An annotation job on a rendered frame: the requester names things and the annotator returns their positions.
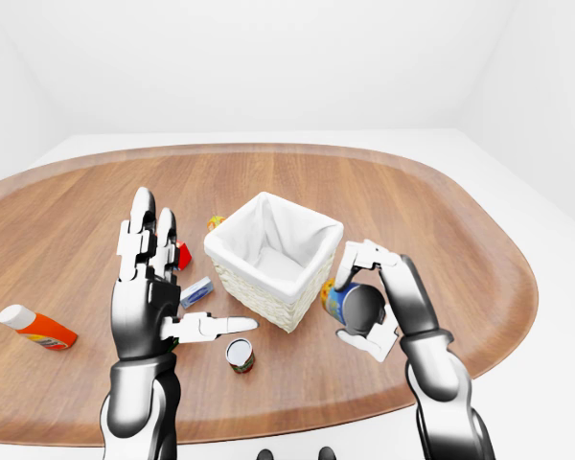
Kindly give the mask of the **small red label tin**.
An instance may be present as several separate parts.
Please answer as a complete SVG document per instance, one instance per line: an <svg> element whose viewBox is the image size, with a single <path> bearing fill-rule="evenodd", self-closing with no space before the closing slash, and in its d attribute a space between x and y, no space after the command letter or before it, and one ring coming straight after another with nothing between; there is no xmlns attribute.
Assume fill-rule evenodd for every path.
<svg viewBox="0 0 575 460"><path fill-rule="evenodd" d="M236 338L231 341L225 354L233 371L238 374L249 372L255 363L253 347L245 338Z"/></svg>

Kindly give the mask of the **orange bottle with white cap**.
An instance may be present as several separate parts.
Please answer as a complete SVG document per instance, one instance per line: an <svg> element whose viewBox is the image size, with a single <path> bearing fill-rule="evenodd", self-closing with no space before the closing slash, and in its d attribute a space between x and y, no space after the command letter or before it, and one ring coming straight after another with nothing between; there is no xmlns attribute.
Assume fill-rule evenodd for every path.
<svg viewBox="0 0 575 460"><path fill-rule="evenodd" d="M78 338L76 333L50 317L17 304L0 311L0 323L49 350L70 348Z"/></svg>

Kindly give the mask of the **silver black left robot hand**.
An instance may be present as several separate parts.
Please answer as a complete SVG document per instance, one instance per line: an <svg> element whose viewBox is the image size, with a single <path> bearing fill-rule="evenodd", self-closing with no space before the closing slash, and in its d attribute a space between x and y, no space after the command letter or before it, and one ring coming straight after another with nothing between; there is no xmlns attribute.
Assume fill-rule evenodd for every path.
<svg viewBox="0 0 575 460"><path fill-rule="evenodd" d="M168 208L155 215L154 197L145 187L136 192L130 219L121 224L117 254L121 265L112 292L111 331L120 360L162 355L176 338L206 342L259 326L249 317L214 318L208 312L177 316L176 220Z"/></svg>

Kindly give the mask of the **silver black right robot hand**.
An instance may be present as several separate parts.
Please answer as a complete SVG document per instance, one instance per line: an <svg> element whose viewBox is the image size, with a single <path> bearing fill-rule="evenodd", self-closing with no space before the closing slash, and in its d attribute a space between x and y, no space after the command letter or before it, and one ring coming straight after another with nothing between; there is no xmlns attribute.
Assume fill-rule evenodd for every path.
<svg viewBox="0 0 575 460"><path fill-rule="evenodd" d="M370 241L348 241L339 264L334 289L345 289L361 269L379 271L389 306L398 321L401 345L411 366L430 370L449 364L445 335L429 336L439 329L436 313L413 262Z"/></svg>

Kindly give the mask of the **blue white small box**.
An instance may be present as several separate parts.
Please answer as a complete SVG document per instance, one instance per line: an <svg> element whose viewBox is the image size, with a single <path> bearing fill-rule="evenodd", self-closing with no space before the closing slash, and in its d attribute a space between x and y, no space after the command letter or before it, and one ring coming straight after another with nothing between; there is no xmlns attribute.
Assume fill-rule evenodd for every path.
<svg viewBox="0 0 575 460"><path fill-rule="evenodd" d="M205 276L198 282L186 287L180 294L180 305L187 309L193 303L197 302L214 290L213 283L208 276Z"/></svg>

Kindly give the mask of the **white woven basket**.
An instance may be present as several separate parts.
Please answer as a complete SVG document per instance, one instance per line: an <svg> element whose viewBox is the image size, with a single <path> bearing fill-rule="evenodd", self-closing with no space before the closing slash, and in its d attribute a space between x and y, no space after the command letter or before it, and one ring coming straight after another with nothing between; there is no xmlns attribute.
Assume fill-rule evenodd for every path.
<svg viewBox="0 0 575 460"><path fill-rule="evenodd" d="M341 222L261 192L204 240L224 288L291 333L329 277Z"/></svg>

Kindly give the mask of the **blue yellow printed tin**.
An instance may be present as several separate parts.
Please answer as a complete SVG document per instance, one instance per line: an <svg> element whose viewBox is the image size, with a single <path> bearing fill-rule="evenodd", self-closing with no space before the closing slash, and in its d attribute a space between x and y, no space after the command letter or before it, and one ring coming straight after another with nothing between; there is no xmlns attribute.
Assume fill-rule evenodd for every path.
<svg viewBox="0 0 575 460"><path fill-rule="evenodd" d="M320 291L326 312L345 326L351 335L366 336L385 316L385 300L373 286L351 282L343 290L334 289L334 279L328 280Z"/></svg>

